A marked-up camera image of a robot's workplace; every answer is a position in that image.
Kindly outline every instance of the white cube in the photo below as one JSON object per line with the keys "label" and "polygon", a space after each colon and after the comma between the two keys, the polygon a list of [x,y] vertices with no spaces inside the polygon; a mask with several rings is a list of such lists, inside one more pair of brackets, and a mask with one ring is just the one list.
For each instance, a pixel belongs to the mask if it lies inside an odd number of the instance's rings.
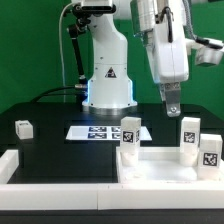
{"label": "white cube", "polygon": [[222,142],[221,135],[201,134],[198,179],[219,180]]}
{"label": "white cube", "polygon": [[16,134],[20,139],[31,139],[33,138],[33,126],[29,121],[16,121],[15,122]]}
{"label": "white cube", "polygon": [[200,118],[184,117],[181,123],[180,164],[197,166]]}
{"label": "white cube", "polygon": [[125,117],[121,120],[120,150],[135,152],[140,148],[141,118]]}

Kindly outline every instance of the green backdrop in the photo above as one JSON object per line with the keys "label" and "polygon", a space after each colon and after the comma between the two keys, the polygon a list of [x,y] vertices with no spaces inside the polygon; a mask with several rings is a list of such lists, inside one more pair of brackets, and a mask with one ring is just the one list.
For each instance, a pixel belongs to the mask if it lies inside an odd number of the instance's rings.
{"label": "green backdrop", "polygon": [[[62,86],[58,41],[58,21],[67,0],[7,0],[0,7],[0,112],[18,102],[28,102],[48,89]],[[192,7],[195,33],[224,39],[224,2]],[[66,27],[74,18],[63,21],[63,46],[66,84],[77,81],[77,69]],[[160,102],[152,82],[148,59],[139,39],[132,34],[131,21],[116,21],[129,41],[128,74],[135,84],[139,103]],[[92,73],[91,36],[80,37],[85,71]],[[182,84],[182,103],[202,105],[224,119],[224,60],[217,67],[194,66],[189,57],[190,79]]]}

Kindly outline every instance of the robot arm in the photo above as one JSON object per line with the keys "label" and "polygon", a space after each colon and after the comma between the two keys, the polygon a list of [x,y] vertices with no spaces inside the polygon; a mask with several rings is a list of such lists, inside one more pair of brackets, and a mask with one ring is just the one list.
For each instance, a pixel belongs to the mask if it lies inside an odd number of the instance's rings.
{"label": "robot arm", "polygon": [[189,15],[183,2],[187,0],[72,2],[75,3],[73,13],[77,17],[78,32],[88,26],[93,38],[94,74],[88,82],[88,99],[83,102],[87,110],[94,109],[100,114],[103,110],[112,110],[105,114],[118,114],[118,110],[137,105],[132,99],[132,82],[127,76],[127,40],[114,27],[114,18],[132,17],[134,36],[140,37],[146,48],[153,80],[159,86],[170,117],[180,114],[180,83],[189,76],[189,48],[199,48],[198,64],[208,64],[208,59],[214,64],[221,60],[222,42],[193,34],[193,40],[185,39],[183,26],[189,23]]}

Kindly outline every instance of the table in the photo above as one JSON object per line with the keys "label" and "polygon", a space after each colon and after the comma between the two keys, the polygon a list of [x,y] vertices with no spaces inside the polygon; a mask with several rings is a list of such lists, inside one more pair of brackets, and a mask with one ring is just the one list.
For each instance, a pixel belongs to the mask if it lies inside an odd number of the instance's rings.
{"label": "table", "polygon": [[[201,118],[201,132],[224,136],[224,122],[203,107],[181,105],[169,118],[161,104],[140,104],[128,116],[142,118],[152,141],[142,146],[177,146],[183,117]],[[0,154],[19,149],[20,166],[9,184],[116,183],[115,150],[119,141],[68,141],[71,125],[119,126],[126,115],[81,112],[73,103],[21,103],[0,115]],[[15,121],[29,120],[34,139],[19,140]],[[223,210],[0,211],[1,223],[221,223]]]}

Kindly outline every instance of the warning label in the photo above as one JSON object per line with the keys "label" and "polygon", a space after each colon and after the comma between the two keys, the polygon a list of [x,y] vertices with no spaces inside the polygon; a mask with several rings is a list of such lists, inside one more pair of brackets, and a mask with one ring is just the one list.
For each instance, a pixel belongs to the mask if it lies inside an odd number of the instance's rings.
{"label": "warning label", "polygon": [[117,76],[115,75],[115,72],[114,72],[112,67],[109,69],[109,71],[107,72],[105,77],[106,78],[117,78]]}

